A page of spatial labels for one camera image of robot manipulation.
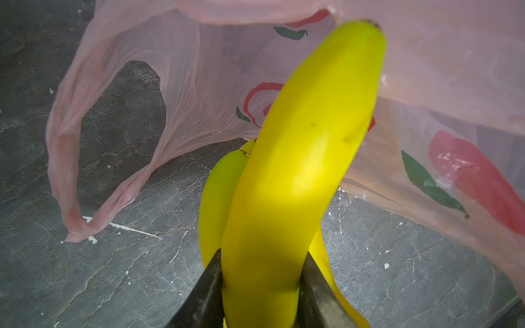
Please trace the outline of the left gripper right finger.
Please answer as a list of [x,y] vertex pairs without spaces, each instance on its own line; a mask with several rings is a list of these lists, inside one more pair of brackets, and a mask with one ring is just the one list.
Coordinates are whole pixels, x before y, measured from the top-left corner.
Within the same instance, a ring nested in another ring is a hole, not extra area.
[[303,328],[358,328],[337,300],[310,253],[300,278],[297,324]]

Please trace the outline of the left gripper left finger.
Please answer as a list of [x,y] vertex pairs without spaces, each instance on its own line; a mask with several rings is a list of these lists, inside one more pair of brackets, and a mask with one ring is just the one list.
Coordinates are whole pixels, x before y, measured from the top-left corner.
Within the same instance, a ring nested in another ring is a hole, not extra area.
[[221,250],[218,249],[195,287],[165,328],[222,328]]

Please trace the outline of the pink plastic bag front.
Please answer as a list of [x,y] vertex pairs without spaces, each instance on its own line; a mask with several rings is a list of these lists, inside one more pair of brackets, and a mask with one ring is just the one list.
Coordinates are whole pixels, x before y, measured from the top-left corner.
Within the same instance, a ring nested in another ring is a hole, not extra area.
[[[388,52],[343,189],[484,254],[523,295],[523,1],[97,1],[46,126],[67,241],[102,231],[171,159],[255,138],[296,67],[362,18],[379,23]],[[159,76],[166,125],[150,163],[89,223],[77,199],[81,121],[131,60]]]

